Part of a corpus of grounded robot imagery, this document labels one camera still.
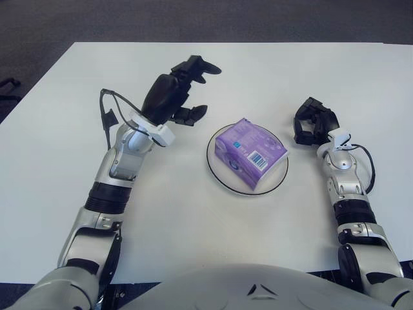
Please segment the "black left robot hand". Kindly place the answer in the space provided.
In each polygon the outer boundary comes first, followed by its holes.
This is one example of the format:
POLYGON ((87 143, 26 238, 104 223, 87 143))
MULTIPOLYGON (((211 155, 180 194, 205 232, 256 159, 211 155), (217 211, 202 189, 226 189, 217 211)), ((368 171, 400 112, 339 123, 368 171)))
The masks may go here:
POLYGON ((205 84, 203 74, 220 74, 221 69, 203 60, 201 56, 190 56, 188 60, 174 66, 169 74, 161 74, 149 90, 141 113, 155 125, 172 121, 178 125, 194 126, 207 113, 207 106, 184 108, 189 97, 191 82, 205 84))

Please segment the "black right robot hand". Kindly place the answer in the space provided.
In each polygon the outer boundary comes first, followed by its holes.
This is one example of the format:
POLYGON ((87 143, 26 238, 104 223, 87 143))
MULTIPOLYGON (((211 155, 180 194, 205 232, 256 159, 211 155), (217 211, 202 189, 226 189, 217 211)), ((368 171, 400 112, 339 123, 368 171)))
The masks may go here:
POLYGON ((294 116, 294 140, 300 145, 322 145, 328 143, 328 133, 339 128, 335 113, 322 102, 309 97, 294 116), (313 124, 313 131, 303 130, 302 121, 313 124))

